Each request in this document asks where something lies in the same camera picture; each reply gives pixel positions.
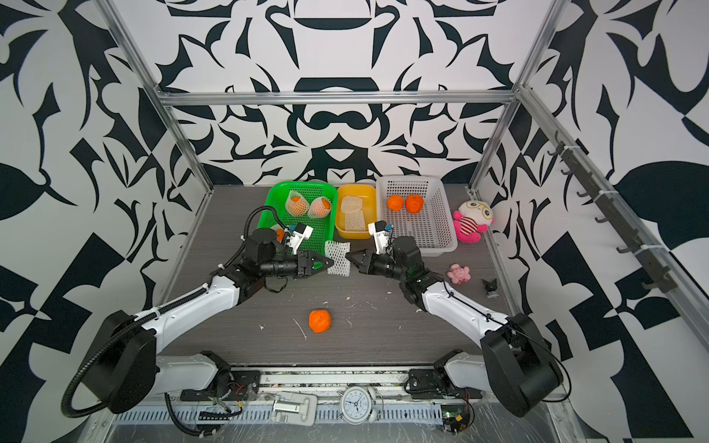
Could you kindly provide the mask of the orange being unwrapped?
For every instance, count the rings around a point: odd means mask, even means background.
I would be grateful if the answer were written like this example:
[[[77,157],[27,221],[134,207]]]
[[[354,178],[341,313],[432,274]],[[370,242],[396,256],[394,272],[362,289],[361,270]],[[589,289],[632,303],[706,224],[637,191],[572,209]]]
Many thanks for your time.
[[[405,199],[400,195],[392,195],[388,197],[386,206],[391,212],[400,212],[405,207]]]

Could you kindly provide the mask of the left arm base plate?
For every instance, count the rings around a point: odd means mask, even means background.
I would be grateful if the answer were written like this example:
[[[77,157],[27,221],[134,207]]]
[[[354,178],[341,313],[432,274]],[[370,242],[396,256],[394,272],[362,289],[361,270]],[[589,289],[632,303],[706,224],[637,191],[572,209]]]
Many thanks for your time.
[[[220,399],[223,402],[255,400],[260,391],[261,372],[258,370],[232,370],[227,376],[219,373],[217,378],[202,391],[185,389],[179,399],[182,402],[207,402]]]

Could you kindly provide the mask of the white foam net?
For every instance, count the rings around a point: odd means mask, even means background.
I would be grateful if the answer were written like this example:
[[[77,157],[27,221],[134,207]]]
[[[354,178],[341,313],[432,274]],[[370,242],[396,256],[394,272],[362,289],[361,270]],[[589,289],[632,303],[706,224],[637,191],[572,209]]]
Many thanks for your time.
[[[363,232],[367,230],[364,212],[345,214],[345,230],[347,232]]]
[[[355,195],[346,195],[340,203],[340,210],[343,214],[358,213],[363,208],[363,199]]]
[[[326,241],[324,251],[325,256],[333,261],[332,266],[327,269],[328,275],[349,277],[351,273],[351,263],[346,258],[346,255],[351,251],[351,244]]]

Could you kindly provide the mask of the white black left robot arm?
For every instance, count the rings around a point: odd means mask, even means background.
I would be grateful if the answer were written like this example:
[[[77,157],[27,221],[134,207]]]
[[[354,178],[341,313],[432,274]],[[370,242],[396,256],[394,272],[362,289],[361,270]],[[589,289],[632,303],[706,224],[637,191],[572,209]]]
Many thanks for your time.
[[[81,418],[107,409],[125,413],[145,398],[173,391],[207,391],[216,401],[229,394],[231,367],[212,352],[163,357],[162,351],[207,319],[235,308],[266,288],[269,278],[307,279],[334,262],[302,249],[312,227],[282,220],[271,228],[244,227],[239,249],[198,288],[153,308],[107,317],[62,395],[60,410]]]

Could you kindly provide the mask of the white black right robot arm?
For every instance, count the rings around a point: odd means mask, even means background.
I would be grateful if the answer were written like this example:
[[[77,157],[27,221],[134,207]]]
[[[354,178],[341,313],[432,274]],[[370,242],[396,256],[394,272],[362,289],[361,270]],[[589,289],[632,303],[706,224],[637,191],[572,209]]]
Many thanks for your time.
[[[523,417],[537,404],[551,402],[549,395],[569,377],[530,317],[506,316],[456,291],[425,265],[410,236],[345,257],[362,274],[396,280],[409,303],[447,321],[480,348],[483,368],[478,372],[465,367],[462,353],[442,363],[456,388],[489,391],[509,413]]]

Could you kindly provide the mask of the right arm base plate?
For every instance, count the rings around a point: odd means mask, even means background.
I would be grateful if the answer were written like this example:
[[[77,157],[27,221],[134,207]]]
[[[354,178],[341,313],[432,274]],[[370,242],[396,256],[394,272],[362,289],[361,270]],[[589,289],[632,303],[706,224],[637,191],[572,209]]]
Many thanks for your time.
[[[455,387],[444,371],[437,368],[410,369],[403,389],[414,400],[483,398],[479,389]]]

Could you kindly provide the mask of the white perforated plastic basket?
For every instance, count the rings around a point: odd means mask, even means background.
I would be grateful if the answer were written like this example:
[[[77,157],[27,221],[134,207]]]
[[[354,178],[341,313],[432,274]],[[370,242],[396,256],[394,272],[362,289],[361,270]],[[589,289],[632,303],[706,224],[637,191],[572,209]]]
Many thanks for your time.
[[[423,257],[439,257],[453,252],[458,240],[452,224],[452,211],[445,188],[436,177],[386,175],[376,182],[378,219],[393,227],[393,237],[412,236]],[[404,199],[419,195],[423,209],[416,214],[402,209],[393,212],[387,206],[389,197]]]

